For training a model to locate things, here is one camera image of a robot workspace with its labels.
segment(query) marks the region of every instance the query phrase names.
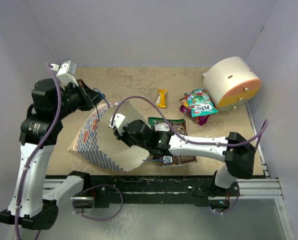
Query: white cylindrical object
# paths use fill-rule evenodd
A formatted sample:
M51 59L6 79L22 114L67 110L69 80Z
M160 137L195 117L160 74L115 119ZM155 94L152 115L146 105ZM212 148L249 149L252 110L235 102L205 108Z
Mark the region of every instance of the white cylindrical object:
M261 80L238 56L216 63L204 74L203 86L220 112L243 105L261 87Z

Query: colorful candy package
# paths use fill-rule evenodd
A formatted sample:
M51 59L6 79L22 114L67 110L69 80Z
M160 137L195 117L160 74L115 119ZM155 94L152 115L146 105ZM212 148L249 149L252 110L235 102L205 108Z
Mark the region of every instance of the colorful candy package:
M187 95L185 98L188 101L193 117L206 116L218 112L204 88L193 90L192 94Z
M207 122L209 115L197 116L197 117L193 117L191 115L191 109L190 109L189 103L185 97L180 99L180 102L182 104L181 107L179 108L180 112L182 112L184 115L186 115L187 117L192 119L196 124L199 124L200 126L202 126Z

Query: white bracket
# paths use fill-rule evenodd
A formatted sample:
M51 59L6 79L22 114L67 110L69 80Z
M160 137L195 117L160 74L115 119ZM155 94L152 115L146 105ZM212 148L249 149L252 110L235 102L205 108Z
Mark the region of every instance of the white bracket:
M114 117L114 121L113 121L113 126L111 125L112 122L112 117L110 118L110 122L109 122L109 128L111 129L117 129L119 135L122 136L124 130L123 127L127 126L129 124L129 121L127 120L127 118L120 113L117 113Z
M43 194L45 200L56 200L57 206L60 208L72 196L79 193L83 189L84 180L79 176L68 176L60 185L52 189L50 192Z
M73 85L78 86L78 82L74 77L75 70L77 65L72 61L64 62L58 70L57 77L65 86L69 83L73 83Z

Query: yellow snack bar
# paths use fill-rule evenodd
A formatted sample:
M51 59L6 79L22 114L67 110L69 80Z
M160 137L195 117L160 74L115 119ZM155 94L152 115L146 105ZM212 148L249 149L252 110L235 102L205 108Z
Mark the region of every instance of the yellow snack bar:
M166 97L167 97L168 91L166 89L158 89L158 99L156 101L156 105L159 108L166 108Z

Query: snack bag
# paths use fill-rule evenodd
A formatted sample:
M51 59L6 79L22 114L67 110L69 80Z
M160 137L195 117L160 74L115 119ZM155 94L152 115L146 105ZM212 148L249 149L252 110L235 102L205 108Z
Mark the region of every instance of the snack bag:
M179 120L168 120L174 130L176 130L177 133L182 135L187 135L187 129L184 119ZM154 128L156 131L163 131L168 132L170 131L169 126L165 123L163 118L158 117L149 117L148 123L151 125L152 128ZM167 156L163 158L166 163L163 163L161 166L180 166L188 163L196 163L197 158L195 156Z
M187 117L191 118L196 124L199 124L200 126L204 125L209 116L210 115L206 115L206 116L196 116L196 117L193 117L191 115L191 110L186 108L185 105L181 105L181 107L179 108L180 112L182 112L184 115L186 115Z
M206 116L218 112L204 88L193 90L192 94L187 95L185 98L189 103L193 117Z
M158 89L158 99L155 103L159 108L166 108L166 97L167 97L168 91L166 89Z

